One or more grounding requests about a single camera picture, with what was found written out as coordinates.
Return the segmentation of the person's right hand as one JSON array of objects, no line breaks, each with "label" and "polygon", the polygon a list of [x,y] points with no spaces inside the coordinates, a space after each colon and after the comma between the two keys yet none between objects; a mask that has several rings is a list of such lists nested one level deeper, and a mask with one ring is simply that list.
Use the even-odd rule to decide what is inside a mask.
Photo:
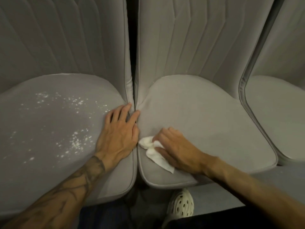
[{"label": "person's right hand", "polygon": [[153,138],[175,159],[175,168],[191,174],[209,176],[210,165],[215,157],[206,154],[189,142],[173,127],[162,128]]}]

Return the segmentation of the scattered white powder specks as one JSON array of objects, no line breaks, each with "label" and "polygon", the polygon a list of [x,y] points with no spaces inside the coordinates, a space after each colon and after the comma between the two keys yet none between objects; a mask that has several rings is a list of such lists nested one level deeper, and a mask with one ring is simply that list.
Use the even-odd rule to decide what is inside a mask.
[{"label": "scattered white powder specks", "polygon": [[0,152],[22,164],[46,158],[60,163],[94,150],[110,104],[99,96],[63,91],[16,93],[0,99]]}]

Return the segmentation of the white cleaning cloth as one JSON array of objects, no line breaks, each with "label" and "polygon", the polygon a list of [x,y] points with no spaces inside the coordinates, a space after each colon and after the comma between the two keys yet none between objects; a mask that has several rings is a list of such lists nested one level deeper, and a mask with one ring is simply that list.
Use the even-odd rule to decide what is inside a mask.
[{"label": "white cleaning cloth", "polygon": [[163,148],[162,144],[155,140],[154,136],[144,137],[139,140],[139,145],[146,150],[146,156],[152,160],[155,164],[163,168],[164,170],[174,173],[175,168],[169,164],[169,162],[156,150],[157,147]]}]

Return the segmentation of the person's left hand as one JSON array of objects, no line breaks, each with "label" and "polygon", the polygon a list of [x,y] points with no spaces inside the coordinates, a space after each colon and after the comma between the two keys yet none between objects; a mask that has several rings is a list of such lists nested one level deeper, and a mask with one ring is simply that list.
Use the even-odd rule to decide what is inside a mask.
[{"label": "person's left hand", "polygon": [[140,111],[135,111],[128,117],[131,125],[119,125],[119,110],[120,106],[111,110],[111,123],[108,127],[103,127],[96,144],[95,156],[103,163],[105,172],[114,169],[135,148],[132,145],[132,128]]}]

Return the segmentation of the grey upholstered chair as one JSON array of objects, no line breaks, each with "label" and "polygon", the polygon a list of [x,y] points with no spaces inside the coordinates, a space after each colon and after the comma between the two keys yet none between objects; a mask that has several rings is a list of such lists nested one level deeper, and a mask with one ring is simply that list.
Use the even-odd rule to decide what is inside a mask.
[{"label": "grey upholstered chair", "polygon": [[135,78],[140,137],[173,127],[246,172],[278,162],[239,84],[274,0],[139,0]]},{"label": "grey upholstered chair", "polygon": [[278,163],[305,163],[305,0],[274,1],[239,88]]}]

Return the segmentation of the dark trousers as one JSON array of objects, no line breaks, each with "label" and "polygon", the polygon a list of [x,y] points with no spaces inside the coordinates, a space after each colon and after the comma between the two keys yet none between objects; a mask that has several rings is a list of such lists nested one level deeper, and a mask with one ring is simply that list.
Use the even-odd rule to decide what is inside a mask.
[{"label": "dark trousers", "polygon": [[[263,229],[266,217],[244,206],[217,184],[188,188],[194,216],[175,219],[165,229]],[[73,229],[161,229],[175,192],[135,185],[122,198],[82,208]]]}]

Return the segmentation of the white perforated clog shoe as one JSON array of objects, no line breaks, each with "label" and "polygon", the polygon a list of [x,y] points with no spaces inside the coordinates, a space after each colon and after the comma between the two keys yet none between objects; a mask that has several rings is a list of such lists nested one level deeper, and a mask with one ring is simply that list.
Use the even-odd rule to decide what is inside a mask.
[{"label": "white perforated clog shoe", "polygon": [[188,189],[183,188],[173,193],[167,206],[166,217],[161,228],[165,229],[169,222],[193,216],[194,201]]}]

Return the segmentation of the person's left forearm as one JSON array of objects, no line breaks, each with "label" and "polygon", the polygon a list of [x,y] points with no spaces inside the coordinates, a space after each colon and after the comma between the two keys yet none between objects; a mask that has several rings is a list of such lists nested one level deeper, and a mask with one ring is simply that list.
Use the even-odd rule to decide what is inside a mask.
[{"label": "person's left forearm", "polygon": [[69,229],[86,198],[109,169],[105,159],[92,156],[81,168],[7,222],[2,229]]}]

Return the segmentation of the grey chair with powder specks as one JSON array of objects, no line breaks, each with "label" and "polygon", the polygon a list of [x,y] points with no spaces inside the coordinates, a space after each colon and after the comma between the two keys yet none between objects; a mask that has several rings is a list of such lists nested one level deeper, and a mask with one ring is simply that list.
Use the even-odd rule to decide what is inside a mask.
[{"label": "grey chair with powder specks", "polygon": [[[132,103],[134,111],[126,0],[0,0],[0,99],[36,91],[95,94],[110,110]],[[27,164],[4,161],[0,152],[0,220],[25,210],[94,152]]]}]

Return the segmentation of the person's right forearm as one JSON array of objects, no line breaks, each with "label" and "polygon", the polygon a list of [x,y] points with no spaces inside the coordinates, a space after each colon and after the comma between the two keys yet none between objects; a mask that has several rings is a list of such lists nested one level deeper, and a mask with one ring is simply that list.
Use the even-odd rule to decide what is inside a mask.
[{"label": "person's right forearm", "polygon": [[259,209],[281,229],[305,229],[305,205],[285,192],[212,157],[204,175],[237,197],[244,204]]}]

